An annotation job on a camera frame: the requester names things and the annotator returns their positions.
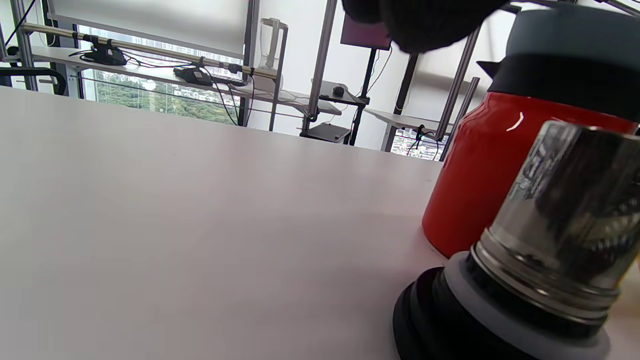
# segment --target shelf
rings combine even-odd
[[[191,88],[198,88],[202,90],[209,91],[218,91],[213,86],[203,86],[196,84],[189,84],[184,80],[178,78],[173,73],[173,69],[171,68],[156,68],[150,69],[147,67],[140,67],[133,64],[128,64],[125,66],[110,66],[110,65],[102,65],[98,63],[89,63],[87,61],[83,61],[78,56],[69,56],[77,51],[77,49],[71,49],[68,47],[42,47],[42,46],[33,46],[31,48],[33,52],[33,59],[35,61],[48,61],[55,63],[63,63],[70,67],[76,67],[81,70],[85,69],[96,69],[107,72],[114,72],[116,74],[123,74],[128,76],[135,76],[137,78],[144,78],[153,81],[160,81],[164,83],[176,84],[181,86],[188,86]],[[231,87],[231,91],[229,87],[226,85],[219,85],[220,91],[224,94],[241,96],[244,98],[251,98],[253,88],[251,85],[242,86],[242,87]],[[273,102],[273,94],[269,92],[264,92],[260,90],[255,91],[256,101],[266,101]],[[302,113],[306,113],[309,102],[309,95],[305,95],[298,92],[292,92],[288,90],[282,90],[278,96],[278,104],[284,106],[290,106],[292,108],[296,108]],[[338,110],[334,105],[330,104],[326,101],[320,101],[318,104],[319,111],[321,113],[328,113],[331,115],[342,115],[342,112]]]

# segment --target black rubber base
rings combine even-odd
[[[475,320],[453,296],[442,269],[424,272],[396,302],[393,328],[401,360],[534,360]]]

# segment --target metal rod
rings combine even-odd
[[[50,26],[43,26],[43,25],[32,24],[32,23],[25,23],[24,25],[22,25],[22,32],[25,32],[25,33],[38,32],[38,33],[45,33],[45,34],[51,34],[51,35],[58,35],[60,37],[67,37],[67,38],[74,37],[74,32],[71,30],[52,28]],[[79,39],[82,39],[85,35],[88,35],[88,34],[77,33],[77,37]],[[97,38],[98,43],[100,44],[107,44],[107,40],[109,40],[108,38],[96,37],[95,35],[88,35],[88,36]],[[182,54],[182,53],[178,53],[177,51],[158,49],[156,47],[134,44],[126,41],[112,40],[111,44],[115,47],[121,47],[123,49],[142,51],[144,53],[156,54],[156,55],[166,56],[169,58],[174,58],[179,60],[191,61],[195,63],[200,61],[199,56]],[[204,58],[203,64],[206,66],[219,67],[221,69],[227,69],[227,70],[229,69],[229,63],[216,61],[209,58]],[[241,69],[243,74],[251,74],[251,67],[241,66]],[[260,77],[272,79],[272,80],[276,78],[276,74],[274,71],[255,69],[255,72],[253,74],[255,76],[260,76]]]
[[[465,80],[465,74],[467,73],[467,69],[469,68],[469,63],[471,62],[471,56],[474,53],[474,48],[476,47],[476,42],[478,41],[478,35],[480,35],[480,28],[481,26],[475,29],[474,32],[471,33],[471,35],[469,35],[469,37],[467,38],[467,43],[465,44],[465,49],[462,51],[462,57],[460,58],[458,70],[456,71],[456,75],[453,78],[451,91],[449,91],[449,97],[447,98],[447,102],[444,105],[444,111],[442,112],[442,118],[440,118],[440,124],[438,125],[438,129],[436,130],[436,141],[442,141],[442,139],[444,138],[444,134],[447,131],[447,126],[449,125],[449,120],[451,119],[453,108],[456,106],[456,100],[458,99],[460,86]]]
[[[2,24],[0,24],[0,61],[3,61],[7,56],[4,36],[2,35]]]
[[[280,24],[278,24],[278,34],[280,34]],[[278,99],[280,98],[280,84],[282,83],[282,67],[284,66],[284,51],[287,47],[287,37],[289,35],[289,27],[285,26],[282,30],[282,46],[280,47],[280,58],[278,59],[278,72],[275,79],[275,88],[273,91],[273,104],[271,105],[271,118],[269,119],[269,131],[273,131],[276,123],[276,108],[278,107]]]
[[[604,0],[604,1],[596,0],[596,1],[598,1],[599,3],[605,2],[605,3],[613,6],[614,8],[616,8],[618,10],[624,11],[625,13],[627,13],[629,15],[640,17],[640,10],[636,10],[636,9],[632,8],[631,6],[629,6],[627,4],[624,4],[624,3],[621,3],[621,2],[619,2],[617,0]]]
[[[18,25],[22,16],[24,16],[24,4],[22,0],[11,0],[11,10],[13,13],[13,23]],[[20,63],[22,67],[33,66],[33,54],[31,54],[31,41],[29,35],[16,32],[15,38],[18,40],[18,49],[20,51]],[[25,76],[24,86],[27,90],[38,91],[38,82],[35,76]]]
[[[409,88],[411,87],[413,73],[415,72],[415,67],[418,64],[419,56],[420,54],[412,54],[409,56],[409,62],[406,64],[406,69],[404,70],[404,78],[400,84],[396,108],[394,108],[394,114],[396,115],[402,115],[402,111],[404,110],[404,103],[406,102],[406,97],[409,94]]]
[[[314,72],[314,79],[311,85],[311,96],[309,97],[308,112],[311,117],[315,117],[318,111],[320,88],[322,87],[326,57],[329,53],[329,42],[331,40],[331,30],[333,28],[333,18],[335,17],[337,4],[338,0],[327,0],[326,2],[324,22],[322,25],[322,33],[320,34],[320,44],[318,45],[318,55],[316,58],[316,71]]]
[[[248,0],[246,11],[246,26],[244,27],[244,58],[243,65],[253,66],[255,58],[255,38],[258,34],[260,0]],[[248,76],[243,74],[243,81],[247,81]],[[240,98],[240,108],[238,109],[238,125],[247,126],[249,109],[248,101],[244,97]]]
[[[369,53],[369,62],[367,63],[367,73],[364,75],[364,82],[362,83],[362,94],[361,98],[365,99],[367,97],[367,93],[369,92],[369,83],[371,82],[371,72],[373,71],[373,65],[376,63],[376,54],[378,50],[371,49]],[[364,106],[358,106],[356,110],[356,117],[353,118],[353,123],[351,127],[351,133],[349,134],[349,145],[355,146],[356,137],[358,136],[358,129],[360,128],[360,121],[362,121],[362,112],[364,111]]]
[[[276,62],[276,50],[278,50],[278,38],[280,37],[280,21],[276,19],[271,20],[271,46],[269,46],[269,54],[267,55],[266,66],[273,68]]]
[[[469,106],[471,105],[471,101],[474,99],[474,95],[476,94],[476,89],[478,88],[479,83],[480,78],[474,77],[473,79],[471,79],[471,85],[469,85],[469,88],[467,89],[465,99],[462,101],[462,106],[460,107],[460,111],[458,112],[458,116],[456,117],[456,122],[453,124],[451,134],[449,134],[449,138],[447,139],[447,143],[444,145],[444,150],[442,151],[442,155],[440,156],[440,161],[444,161],[444,159],[446,159],[447,152],[449,152],[449,147],[453,142],[453,136],[456,134],[456,130],[458,130],[458,124],[469,111]]]

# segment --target red thermos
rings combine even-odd
[[[461,122],[422,219],[447,257],[496,217],[542,124],[634,134],[640,121],[640,21],[573,6],[520,12],[484,102]]]

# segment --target trees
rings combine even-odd
[[[166,94],[180,92],[197,98],[185,99],[146,91],[141,84],[141,82],[144,81],[142,79],[133,78],[135,80],[133,81],[128,76],[98,70],[96,70],[94,74],[96,80],[108,82],[95,82],[96,96],[99,102],[119,104],[129,108],[148,111],[165,112],[224,124],[233,124],[222,105],[198,100],[204,98],[208,101],[220,101],[220,95],[212,91],[155,82],[155,91],[157,92]],[[225,98],[227,98],[227,102],[231,102],[231,96],[225,96]],[[229,105],[227,108],[235,120],[236,112],[233,107]]]

